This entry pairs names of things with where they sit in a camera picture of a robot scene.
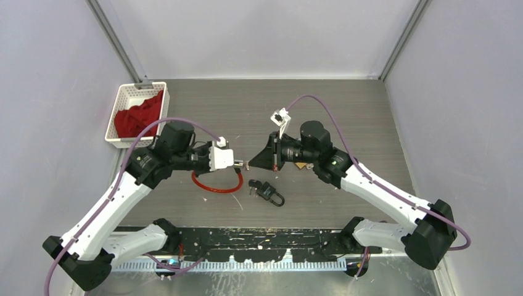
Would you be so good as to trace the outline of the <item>black Kaijing padlock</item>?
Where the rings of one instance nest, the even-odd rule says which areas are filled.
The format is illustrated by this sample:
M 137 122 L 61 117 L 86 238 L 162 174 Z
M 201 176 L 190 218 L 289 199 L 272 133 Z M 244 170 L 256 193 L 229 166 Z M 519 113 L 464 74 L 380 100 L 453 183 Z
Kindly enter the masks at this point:
M 256 192 L 262 199 L 276 207 L 282 207 L 285 204 L 285 198 L 269 182 L 264 182 Z

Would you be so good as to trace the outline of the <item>red cable lock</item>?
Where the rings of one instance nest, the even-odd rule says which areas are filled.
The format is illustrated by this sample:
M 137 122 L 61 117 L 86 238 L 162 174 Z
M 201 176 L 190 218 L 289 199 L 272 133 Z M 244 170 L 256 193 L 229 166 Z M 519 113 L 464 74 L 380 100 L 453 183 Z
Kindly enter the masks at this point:
M 235 186 L 235 187 L 232 187 L 232 188 L 215 188 L 215 187 L 209 187 L 207 185 L 204 185 L 202 184 L 197 178 L 199 177 L 198 174 L 196 174 L 194 171 L 192 172 L 191 174 L 191 179 L 192 179 L 192 182 L 200 187 L 201 189 L 205 190 L 205 191 L 209 191 L 209 192 L 212 192 L 212 193 L 217 193 L 217 194 L 232 194 L 236 191 L 238 191 L 239 189 L 241 189 L 241 187 L 243 186 L 244 184 L 244 178 L 243 178 L 243 175 L 242 175 L 242 170 L 245 170 L 244 169 L 244 162 L 243 160 L 235 160 L 234 161 L 234 165 L 233 165 L 233 168 L 234 168 L 234 171 L 235 171 L 235 174 L 237 175 L 237 178 L 238 178 L 238 184 Z

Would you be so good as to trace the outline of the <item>black-headed key bunch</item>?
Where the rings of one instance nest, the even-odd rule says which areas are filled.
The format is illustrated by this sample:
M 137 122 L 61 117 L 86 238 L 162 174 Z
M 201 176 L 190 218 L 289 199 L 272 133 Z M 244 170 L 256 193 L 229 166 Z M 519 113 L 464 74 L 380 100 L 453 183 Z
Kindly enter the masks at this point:
M 260 196 L 260 189 L 262 188 L 263 183 L 256 179 L 250 179 L 249 180 L 249 189 L 250 189 L 250 195 L 258 195 Z

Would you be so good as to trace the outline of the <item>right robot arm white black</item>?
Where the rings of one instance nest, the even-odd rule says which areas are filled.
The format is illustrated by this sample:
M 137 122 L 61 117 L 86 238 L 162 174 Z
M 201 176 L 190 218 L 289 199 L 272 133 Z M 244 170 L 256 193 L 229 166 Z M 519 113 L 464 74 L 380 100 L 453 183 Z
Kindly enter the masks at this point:
M 350 253 L 358 253 L 364 247 L 399 250 L 417 265 L 435 270 L 457 238 L 448 203 L 420 199 L 378 177 L 336 148 L 330 132 L 319 121 L 303 123 L 300 139 L 273 131 L 249 165 L 280 171 L 287 162 L 312 164 L 321 181 L 361 197 L 394 220 L 391 224 L 352 218 L 343 228 L 341 238 L 344 249 Z

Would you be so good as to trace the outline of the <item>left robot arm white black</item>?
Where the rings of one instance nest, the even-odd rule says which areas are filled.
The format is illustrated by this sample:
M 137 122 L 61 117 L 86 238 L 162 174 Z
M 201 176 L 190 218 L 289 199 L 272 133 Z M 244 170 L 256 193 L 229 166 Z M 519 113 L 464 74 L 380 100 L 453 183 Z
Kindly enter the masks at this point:
M 158 125 L 163 128 L 153 146 L 139 147 L 137 142 L 130 145 L 119 173 L 92 209 L 64 235 L 44 241 L 43 249 L 53 259 L 44 282 L 45 295 L 50 293 L 57 267 L 88 292 L 98 287 L 113 268 L 127 261 L 156 251 L 171 255 L 181 248 L 181 234 L 163 218 L 109 241 L 130 210 L 172 172 L 210 173 L 234 164 L 233 152 L 223 137 L 213 134 L 211 141 L 193 146 L 198 123 L 167 117 L 154 121 L 154 126 Z

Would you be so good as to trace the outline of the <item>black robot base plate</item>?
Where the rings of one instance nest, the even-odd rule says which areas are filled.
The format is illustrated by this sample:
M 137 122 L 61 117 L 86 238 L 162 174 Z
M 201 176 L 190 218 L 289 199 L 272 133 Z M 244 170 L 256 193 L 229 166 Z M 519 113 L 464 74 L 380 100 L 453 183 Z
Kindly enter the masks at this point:
M 154 256 L 181 255 L 187 261 L 204 258 L 243 263 L 283 261 L 287 252 L 293 263 L 334 261 L 341 255 L 359 256 L 363 249 L 350 250 L 342 244 L 338 229 L 284 228 L 178 228 L 181 242 L 166 250 L 150 251 Z

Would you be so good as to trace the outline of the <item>brass padlock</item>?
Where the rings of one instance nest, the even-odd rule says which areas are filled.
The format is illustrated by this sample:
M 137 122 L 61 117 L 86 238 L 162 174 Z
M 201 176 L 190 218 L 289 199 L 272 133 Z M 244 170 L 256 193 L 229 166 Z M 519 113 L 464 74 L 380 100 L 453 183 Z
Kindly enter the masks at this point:
M 314 167 L 314 165 L 312 163 L 305 163 L 305 162 L 297 162 L 297 163 L 295 163 L 295 166 L 299 170 L 303 170 L 303 169 L 311 170 Z

